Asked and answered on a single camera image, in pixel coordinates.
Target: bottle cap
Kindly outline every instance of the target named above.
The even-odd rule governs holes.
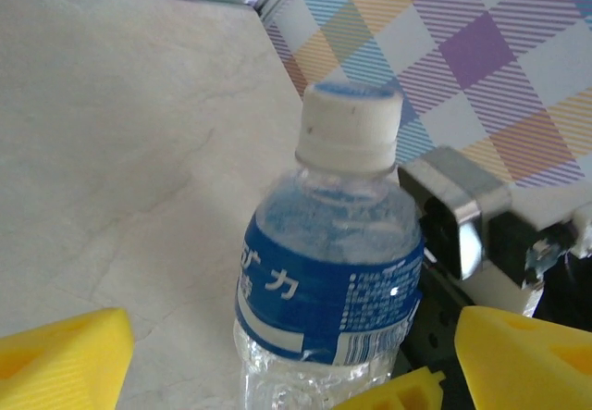
[[[356,83],[321,82],[304,91],[296,158],[339,174],[375,176],[395,165],[402,96]]]

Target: clear plastic bottle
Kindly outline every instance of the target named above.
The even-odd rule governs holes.
[[[331,408],[390,377],[423,256],[413,199],[389,177],[400,116],[393,93],[307,89],[303,168],[279,180],[245,234],[240,408]]]

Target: yellow plastic piece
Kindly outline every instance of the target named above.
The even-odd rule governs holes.
[[[431,373],[427,367],[390,380],[354,396],[334,410],[440,410],[444,373]]]
[[[115,308],[0,339],[0,409],[112,410],[132,352]]]
[[[470,306],[454,344],[478,410],[592,409],[592,333]]]

